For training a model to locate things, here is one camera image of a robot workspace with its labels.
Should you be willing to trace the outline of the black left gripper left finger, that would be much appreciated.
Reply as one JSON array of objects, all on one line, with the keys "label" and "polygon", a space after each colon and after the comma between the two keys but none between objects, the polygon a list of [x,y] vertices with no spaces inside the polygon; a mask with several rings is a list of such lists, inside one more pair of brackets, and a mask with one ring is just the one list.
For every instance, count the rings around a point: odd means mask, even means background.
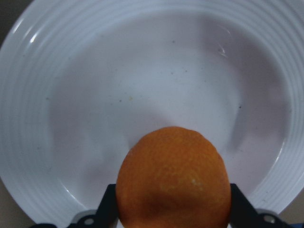
[{"label": "black left gripper left finger", "polygon": [[67,228],[115,228],[118,222],[115,187],[109,184],[98,208],[76,214]]}]

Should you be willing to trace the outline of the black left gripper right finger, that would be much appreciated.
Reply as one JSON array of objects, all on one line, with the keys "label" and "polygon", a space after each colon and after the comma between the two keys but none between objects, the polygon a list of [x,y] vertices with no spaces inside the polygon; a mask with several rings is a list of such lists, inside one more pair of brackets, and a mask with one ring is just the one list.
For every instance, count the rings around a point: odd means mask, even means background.
[{"label": "black left gripper right finger", "polygon": [[303,223],[288,224],[277,214],[264,209],[255,209],[239,187],[232,183],[231,212],[229,225],[232,228],[302,228]]}]

